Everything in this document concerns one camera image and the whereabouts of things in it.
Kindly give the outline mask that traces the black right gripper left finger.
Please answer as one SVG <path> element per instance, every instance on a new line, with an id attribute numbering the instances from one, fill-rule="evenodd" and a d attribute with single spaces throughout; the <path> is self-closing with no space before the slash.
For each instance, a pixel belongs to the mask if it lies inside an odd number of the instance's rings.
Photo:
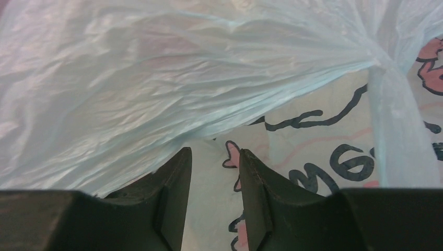
<path id="1" fill-rule="evenodd" d="M 191 173 L 192 151 L 184 147 L 105 198 L 2 190 L 1 250 L 180 250 Z"/>

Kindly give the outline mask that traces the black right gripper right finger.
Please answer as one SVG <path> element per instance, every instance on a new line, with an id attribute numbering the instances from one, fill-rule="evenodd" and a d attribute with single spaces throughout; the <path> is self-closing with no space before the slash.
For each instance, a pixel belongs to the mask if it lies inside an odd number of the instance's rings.
<path id="1" fill-rule="evenodd" d="M 352 188 L 327 197 L 242 149 L 249 250 L 442 250 L 442 190 Z"/>

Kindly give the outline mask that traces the light blue plastic bag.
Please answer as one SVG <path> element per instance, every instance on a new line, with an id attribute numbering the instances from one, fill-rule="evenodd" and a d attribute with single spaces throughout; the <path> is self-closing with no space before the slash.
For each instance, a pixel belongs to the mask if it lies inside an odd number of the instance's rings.
<path id="1" fill-rule="evenodd" d="M 327 197 L 442 190 L 441 142 L 442 1 L 1 1 L 1 191 L 189 147 L 180 250 L 249 250 L 242 149 Z"/>

